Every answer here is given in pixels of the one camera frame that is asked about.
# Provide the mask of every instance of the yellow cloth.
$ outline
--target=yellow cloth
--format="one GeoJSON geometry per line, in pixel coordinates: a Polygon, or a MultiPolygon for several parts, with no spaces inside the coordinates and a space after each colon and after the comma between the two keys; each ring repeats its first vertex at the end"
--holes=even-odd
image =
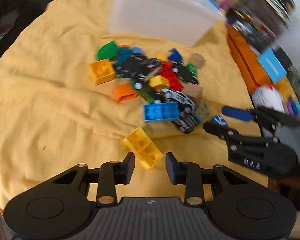
{"type": "MultiPolygon", "coordinates": [[[[89,63],[98,49],[116,40],[119,45],[141,47],[149,57],[175,47],[187,59],[191,52],[206,59],[199,71],[203,98],[216,112],[222,104],[251,107],[245,83],[232,60],[224,23],[217,23],[194,48],[152,38],[112,35],[107,18],[113,0],[55,0],[27,27],[0,59],[0,207],[17,194],[78,164],[97,168],[122,161],[128,149],[122,139],[142,127],[156,146],[171,151],[179,161],[212,168],[221,163],[266,185],[267,177],[230,163],[225,142],[206,134],[202,125],[191,135],[171,122],[145,124],[141,96],[115,103],[115,79],[95,86],[89,63]]],[[[239,132],[258,135],[253,123],[231,118],[239,132]]],[[[121,196],[180,196],[184,186],[170,184],[164,158],[152,169],[136,160],[131,183],[117,186],[121,196]]],[[[89,199],[94,199],[91,188],[89,199]]]]}

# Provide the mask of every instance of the pile of toys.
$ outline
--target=pile of toys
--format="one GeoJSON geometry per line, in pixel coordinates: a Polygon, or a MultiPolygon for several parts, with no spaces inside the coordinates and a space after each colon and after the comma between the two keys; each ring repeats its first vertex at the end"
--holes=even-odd
{"type": "Polygon", "coordinates": [[[175,49],[169,55],[148,58],[138,47],[117,46],[114,41],[104,45],[96,54],[98,61],[90,64],[90,73],[96,85],[116,77],[130,80],[130,84],[117,86],[113,100],[120,103],[141,95],[144,121],[172,121],[182,133],[191,133],[201,123],[200,104],[202,87],[199,86],[197,68],[204,58],[193,53],[187,65],[175,49]]]}

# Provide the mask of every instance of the yellow toy block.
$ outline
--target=yellow toy block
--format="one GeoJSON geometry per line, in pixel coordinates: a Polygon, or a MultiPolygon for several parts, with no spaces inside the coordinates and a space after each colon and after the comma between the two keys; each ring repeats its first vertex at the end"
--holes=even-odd
{"type": "Polygon", "coordinates": [[[90,64],[90,74],[96,85],[111,81],[116,78],[116,73],[109,59],[95,61],[90,64]]]}
{"type": "Polygon", "coordinates": [[[169,80],[160,75],[150,78],[149,85],[156,90],[161,90],[164,87],[170,87],[169,80]]]}
{"type": "Polygon", "coordinates": [[[156,56],[156,58],[157,58],[158,60],[160,60],[161,62],[168,61],[167,55],[165,55],[165,54],[163,54],[163,53],[159,53],[159,54],[156,56]]]}
{"type": "Polygon", "coordinates": [[[152,168],[163,157],[163,154],[140,127],[124,138],[122,142],[134,152],[147,169],[152,168]]]}

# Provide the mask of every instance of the green toy block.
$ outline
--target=green toy block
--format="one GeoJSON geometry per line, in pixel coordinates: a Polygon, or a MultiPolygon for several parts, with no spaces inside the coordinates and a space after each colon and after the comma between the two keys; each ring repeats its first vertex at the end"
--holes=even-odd
{"type": "Polygon", "coordinates": [[[193,74],[193,75],[197,75],[198,71],[197,68],[195,67],[195,65],[193,65],[192,63],[188,63],[188,65],[186,65],[186,68],[193,74]]]}
{"type": "Polygon", "coordinates": [[[108,44],[102,46],[98,53],[96,54],[96,58],[99,60],[103,59],[112,59],[117,56],[119,51],[119,47],[115,44],[114,41],[109,42],[108,44]]]}

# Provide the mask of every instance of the white plastic bin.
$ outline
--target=white plastic bin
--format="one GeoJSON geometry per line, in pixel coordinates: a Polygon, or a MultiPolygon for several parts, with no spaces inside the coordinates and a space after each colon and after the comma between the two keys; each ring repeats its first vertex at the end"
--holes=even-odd
{"type": "Polygon", "coordinates": [[[210,0],[114,0],[108,27],[191,47],[224,19],[210,0]]]}

